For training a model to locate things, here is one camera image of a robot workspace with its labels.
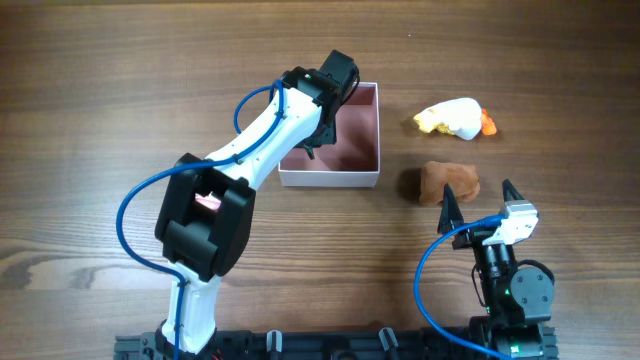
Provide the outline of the white pink-lined cardboard box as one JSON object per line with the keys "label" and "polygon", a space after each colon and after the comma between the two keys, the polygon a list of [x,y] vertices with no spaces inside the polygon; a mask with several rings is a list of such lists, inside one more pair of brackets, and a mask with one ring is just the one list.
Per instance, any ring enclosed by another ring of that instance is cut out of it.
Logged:
{"label": "white pink-lined cardboard box", "polygon": [[337,141],[314,150],[291,150],[279,163],[285,187],[372,188],[380,174],[378,84],[362,82],[336,114]]}

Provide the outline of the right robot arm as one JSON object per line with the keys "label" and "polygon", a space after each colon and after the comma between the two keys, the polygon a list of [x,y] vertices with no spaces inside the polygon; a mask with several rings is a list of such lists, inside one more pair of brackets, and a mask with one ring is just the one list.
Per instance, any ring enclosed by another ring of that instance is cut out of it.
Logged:
{"label": "right robot arm", "polygon": [[539,221],[538,210],[509,180],[502,182],[500,220],[464,230],[453,189],[443,189],[437,232],[456,230],[452,248],[471,249],[472,281],[485,316],[469,322],[469,340],[513,359],[557,359],[552,316],[555,277],[535,260],[517,260],[514,245],[528,239]]}

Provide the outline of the brown plush toy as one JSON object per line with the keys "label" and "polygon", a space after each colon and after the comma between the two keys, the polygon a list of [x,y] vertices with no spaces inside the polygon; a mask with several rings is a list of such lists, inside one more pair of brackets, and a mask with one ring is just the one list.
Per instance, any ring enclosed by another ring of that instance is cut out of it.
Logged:
{"label": "brown plush toy", "polygon": [[474,165],[429,161],[421,169],[420,204],[440,204],[446,184],[459,202],[472,201],[480,192],[480,179]]}

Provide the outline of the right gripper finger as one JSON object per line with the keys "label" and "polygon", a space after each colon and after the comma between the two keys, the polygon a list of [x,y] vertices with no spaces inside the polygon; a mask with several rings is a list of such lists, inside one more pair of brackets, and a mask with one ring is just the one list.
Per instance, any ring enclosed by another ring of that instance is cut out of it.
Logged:
{"label": "right gripper finger", "polygon": [[437,227],[437,232],[439,234],[446,234],[464,224],[464,217],[462,216],[458,206],[457,199],[453,189],[448,183],[446,183],[443,188],[443,199],[441,205],[441,214]]}
{"label": "right gripper finger", "polygon": [[502,193],[505,202],[524,200],[524,197],[519,193],[509,179],[505,179],[502,182]]}

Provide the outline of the white yellow plush duck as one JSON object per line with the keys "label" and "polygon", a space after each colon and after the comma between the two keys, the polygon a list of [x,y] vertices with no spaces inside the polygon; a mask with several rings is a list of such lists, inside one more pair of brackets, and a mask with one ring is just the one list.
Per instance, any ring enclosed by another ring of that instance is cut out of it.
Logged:
{"label": "white yellow plush duck", "polygon": [[416,114],[413,121],[423,133],[437,131],[466,141],[473,140],[478,134],[493,136],[498,132],[488,111],[469,97],[429,106]]}

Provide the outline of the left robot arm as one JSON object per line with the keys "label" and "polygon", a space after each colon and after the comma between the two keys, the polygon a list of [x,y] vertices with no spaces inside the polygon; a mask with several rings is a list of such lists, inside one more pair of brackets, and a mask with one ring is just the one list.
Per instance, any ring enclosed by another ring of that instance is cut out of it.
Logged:
{"label": "left robot arm", "polygon": [[258,188],[292,149],[313,159],[315,149],[336,143],[336,114],[359,82],[354,59],[334,50],[318,69],[284,72],[267,108],[229,144],[176,162],[155,227],[178,275],[161,327],[168,354],[202,356],[216,333],[221,279],[248,243]]}

